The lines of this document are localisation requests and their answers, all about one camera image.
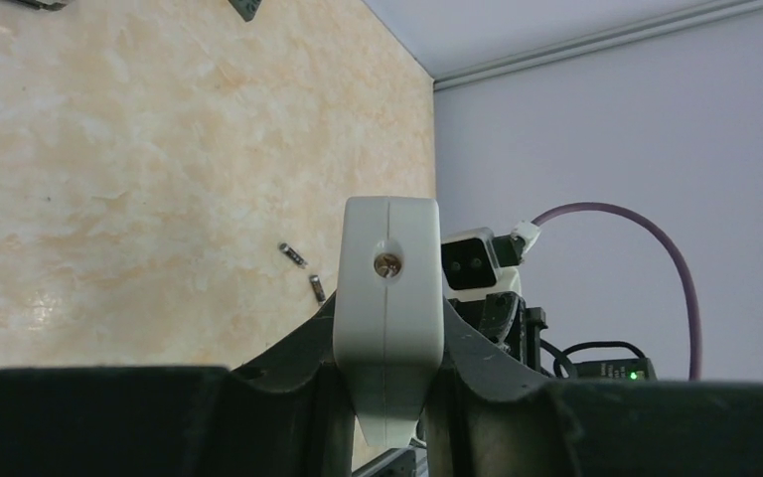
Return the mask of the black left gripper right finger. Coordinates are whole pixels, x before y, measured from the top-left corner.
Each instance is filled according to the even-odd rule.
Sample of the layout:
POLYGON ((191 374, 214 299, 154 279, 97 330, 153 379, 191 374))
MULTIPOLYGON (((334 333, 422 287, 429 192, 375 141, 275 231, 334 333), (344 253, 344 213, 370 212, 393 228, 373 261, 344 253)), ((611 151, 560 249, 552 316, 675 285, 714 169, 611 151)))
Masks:
POLYGON ((444 307, 433 476, 763 476, 763 384, 556 380, 444 307))

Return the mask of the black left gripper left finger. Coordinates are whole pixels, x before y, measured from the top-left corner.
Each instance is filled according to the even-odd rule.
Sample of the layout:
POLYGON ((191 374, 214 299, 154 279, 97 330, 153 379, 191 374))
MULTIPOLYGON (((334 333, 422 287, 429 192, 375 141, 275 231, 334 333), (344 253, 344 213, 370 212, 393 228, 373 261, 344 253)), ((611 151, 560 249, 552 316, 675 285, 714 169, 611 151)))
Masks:
POLYGON ((235 369, 0 369, 0 476, 347 476, 335 304, 235 369))

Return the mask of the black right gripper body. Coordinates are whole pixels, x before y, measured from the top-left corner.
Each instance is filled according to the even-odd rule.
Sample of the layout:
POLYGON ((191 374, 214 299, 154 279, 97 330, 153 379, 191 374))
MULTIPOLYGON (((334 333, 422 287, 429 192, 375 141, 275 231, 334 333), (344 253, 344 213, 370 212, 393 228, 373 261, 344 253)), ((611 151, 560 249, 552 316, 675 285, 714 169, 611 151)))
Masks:
POLYGON ((541 364, 541 332, 547 328, 541 308, 528 308, 516 292, 491 293, 469 302, 454 299, 453 308, 467 324, 506 354, 547 375, 541 364))

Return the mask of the white remote control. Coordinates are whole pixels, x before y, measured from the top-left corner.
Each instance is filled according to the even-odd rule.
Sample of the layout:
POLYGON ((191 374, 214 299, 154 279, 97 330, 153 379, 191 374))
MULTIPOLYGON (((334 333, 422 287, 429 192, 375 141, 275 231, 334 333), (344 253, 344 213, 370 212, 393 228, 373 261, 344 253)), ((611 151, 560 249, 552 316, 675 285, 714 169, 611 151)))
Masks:
POLYGON ((436 201, 349 199, 333 352, 368 445, 414 435, 443 357, 443 306, 436 201))

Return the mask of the AAA battery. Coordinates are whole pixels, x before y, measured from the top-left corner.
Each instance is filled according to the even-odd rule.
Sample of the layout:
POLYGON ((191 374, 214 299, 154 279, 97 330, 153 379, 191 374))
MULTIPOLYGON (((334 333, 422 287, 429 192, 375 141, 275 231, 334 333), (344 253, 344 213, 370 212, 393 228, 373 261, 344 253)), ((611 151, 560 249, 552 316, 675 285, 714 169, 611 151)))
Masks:
POLYGON ((327 295, 323 288, 320 277, 317 274, 311 274, 309 276, 309 283, 312 287, 312 291, 317 303, 320 305, 324 304, 327 300, 327 295))
POLYGON ((289 258, 296 266, 302 269, 304 269, 307 266, 308 261, 289 243, 281 242, 278 245, 278 249, 282 254, 284 254, 287 258, 289 258))

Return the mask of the grey lego baseplate with bricks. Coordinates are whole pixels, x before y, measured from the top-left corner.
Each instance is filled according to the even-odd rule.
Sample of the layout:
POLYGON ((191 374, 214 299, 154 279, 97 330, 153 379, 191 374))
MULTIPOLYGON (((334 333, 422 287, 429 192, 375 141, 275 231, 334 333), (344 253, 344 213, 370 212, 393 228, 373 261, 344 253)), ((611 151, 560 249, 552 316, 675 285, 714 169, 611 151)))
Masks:
POLYGON ((251 22, 262 3, 261 0, 229 0, 230 5, 245 22, 251 22))

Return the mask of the black poker chip case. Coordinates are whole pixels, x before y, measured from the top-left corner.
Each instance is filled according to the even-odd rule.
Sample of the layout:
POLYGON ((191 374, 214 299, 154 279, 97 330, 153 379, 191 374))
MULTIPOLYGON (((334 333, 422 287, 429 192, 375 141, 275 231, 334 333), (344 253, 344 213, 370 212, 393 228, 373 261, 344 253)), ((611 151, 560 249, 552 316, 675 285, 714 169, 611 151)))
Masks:
POLYGON ((71 0, 11 0, 13 3, 34 10, 60 11, 72 3, 71 0))

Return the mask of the aluminium frame rail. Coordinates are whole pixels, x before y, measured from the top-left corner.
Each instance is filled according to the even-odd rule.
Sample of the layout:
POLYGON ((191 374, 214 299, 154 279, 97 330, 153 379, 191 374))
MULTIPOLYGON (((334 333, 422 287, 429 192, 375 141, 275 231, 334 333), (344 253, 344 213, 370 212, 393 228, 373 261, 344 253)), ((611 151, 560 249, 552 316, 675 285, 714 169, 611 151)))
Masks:
POLYGON ((763 11, 763 0, 708 1, 438 76, 441 92, 763 11))

